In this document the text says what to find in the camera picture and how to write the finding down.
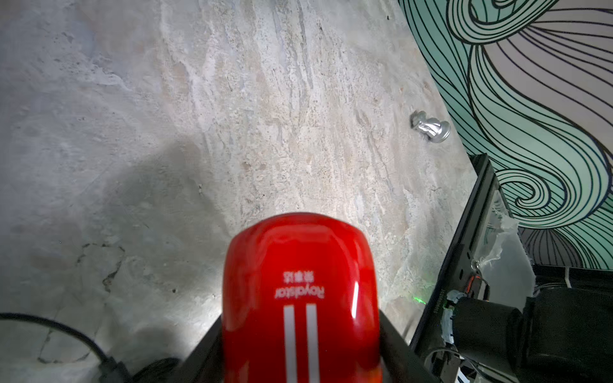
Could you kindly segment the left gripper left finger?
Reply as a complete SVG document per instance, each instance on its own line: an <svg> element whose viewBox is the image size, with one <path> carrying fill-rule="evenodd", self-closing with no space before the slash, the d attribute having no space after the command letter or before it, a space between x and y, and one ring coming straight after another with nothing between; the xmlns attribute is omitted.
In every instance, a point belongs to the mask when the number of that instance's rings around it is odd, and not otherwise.
<svg viewBox="0 0 613 383"><path fill-rule="evenodd" d="M220 315L196 348L171 374L171 383L223 382L223 336Z"/></svg>

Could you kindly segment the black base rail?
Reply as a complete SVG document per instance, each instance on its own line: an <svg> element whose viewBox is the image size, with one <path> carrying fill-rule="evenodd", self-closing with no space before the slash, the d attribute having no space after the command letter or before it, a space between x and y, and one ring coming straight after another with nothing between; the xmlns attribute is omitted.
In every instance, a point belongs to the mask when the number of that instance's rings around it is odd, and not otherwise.
<svg viewBox="0 0 613 383"><path fill-rule="evenodd" d="M445 255L434 291L410 343L411 349L421 359L426 358L430 349L445 345L441 320L446 296L451 290L464 291L470 278L478 272L475 267L478 240L485 229L493 195L500 187L488 155L483 153L471 156L470 160L477 172L477 181Z"/></svg>

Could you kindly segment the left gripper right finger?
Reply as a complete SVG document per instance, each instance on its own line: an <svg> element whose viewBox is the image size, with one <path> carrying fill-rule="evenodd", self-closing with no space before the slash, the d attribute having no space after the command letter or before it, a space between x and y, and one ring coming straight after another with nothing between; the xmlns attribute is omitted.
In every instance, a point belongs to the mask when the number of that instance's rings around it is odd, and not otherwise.
<svg viewBox="0 0 613 383"><path fill-rule="evenodd" d="M379 311L379 322L382 382L439 382L426 369L424 362L412 351L383 311Z"/></svg>

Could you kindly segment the red shaver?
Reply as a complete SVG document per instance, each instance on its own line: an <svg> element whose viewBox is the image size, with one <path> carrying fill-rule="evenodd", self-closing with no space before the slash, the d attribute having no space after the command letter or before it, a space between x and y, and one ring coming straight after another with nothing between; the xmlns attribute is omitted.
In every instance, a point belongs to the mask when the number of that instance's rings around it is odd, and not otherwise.
<svg viewBox="0 0 613 383"><path fill-rule="evenodd" d="M380 382L375 264L362 232L314 213L263 220L223 271L227 382Z"/></svg>

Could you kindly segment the silver metal knob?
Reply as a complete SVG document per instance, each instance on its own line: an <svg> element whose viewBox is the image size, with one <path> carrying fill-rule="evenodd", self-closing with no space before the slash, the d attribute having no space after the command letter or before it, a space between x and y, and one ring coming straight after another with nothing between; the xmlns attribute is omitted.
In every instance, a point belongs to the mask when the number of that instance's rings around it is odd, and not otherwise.
<svg viewBox="0 0 613 383"><path fill-rule="evenodd" d="M426 116L424 111L414 113L411 117L411 127L418 130L433 143L442 143L450 136L450 123Z"/></svg>

